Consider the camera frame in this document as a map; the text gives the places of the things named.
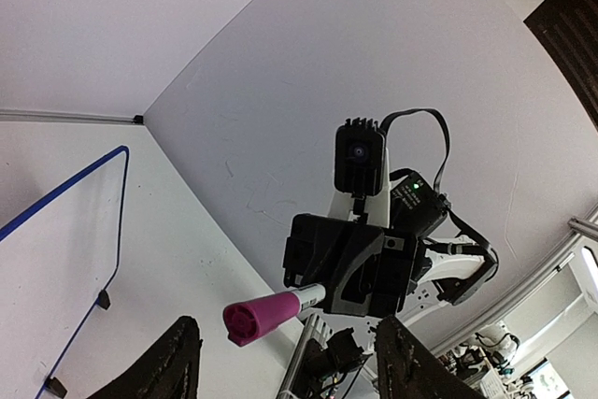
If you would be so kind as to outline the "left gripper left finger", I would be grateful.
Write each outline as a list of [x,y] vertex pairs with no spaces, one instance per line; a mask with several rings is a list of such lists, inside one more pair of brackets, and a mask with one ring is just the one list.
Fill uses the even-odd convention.
[[202,339],[197,320],[179,317],[127,370],[93,398],[195,398]]

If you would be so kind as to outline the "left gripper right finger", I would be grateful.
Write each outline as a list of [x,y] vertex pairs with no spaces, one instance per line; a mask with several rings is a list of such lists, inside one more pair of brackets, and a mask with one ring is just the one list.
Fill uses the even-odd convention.
[[452,375],[394,316],[376,327],[378,393],[382,399],[474,399],[481,393]]

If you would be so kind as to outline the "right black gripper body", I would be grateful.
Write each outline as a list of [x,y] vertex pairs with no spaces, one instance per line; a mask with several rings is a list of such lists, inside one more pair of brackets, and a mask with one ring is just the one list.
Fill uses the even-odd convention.
[[286,240],[283,283],[323,286],[317,308],[326,314],[386,318],[405,303],[418,245],[410,233],[299,214]]

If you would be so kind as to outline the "blue framed small whiteboard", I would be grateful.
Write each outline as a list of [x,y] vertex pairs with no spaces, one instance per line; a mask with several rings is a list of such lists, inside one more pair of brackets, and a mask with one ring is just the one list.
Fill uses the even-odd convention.
[[130,151],[119,146],[1,229],[1,395],[39,398],[119,270]]

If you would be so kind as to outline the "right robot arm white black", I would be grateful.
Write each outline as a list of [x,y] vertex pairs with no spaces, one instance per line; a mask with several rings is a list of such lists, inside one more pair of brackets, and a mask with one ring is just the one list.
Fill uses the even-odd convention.
[[316,306],[331,315],[385,318],[432,282],[440,305],[457,306],[492,278],[491,244],[460,219],[447,197],[416,171],[390,174],[388,227],[362,220],[299,214],[292,220],[282,267],[287,287],[320,284]]

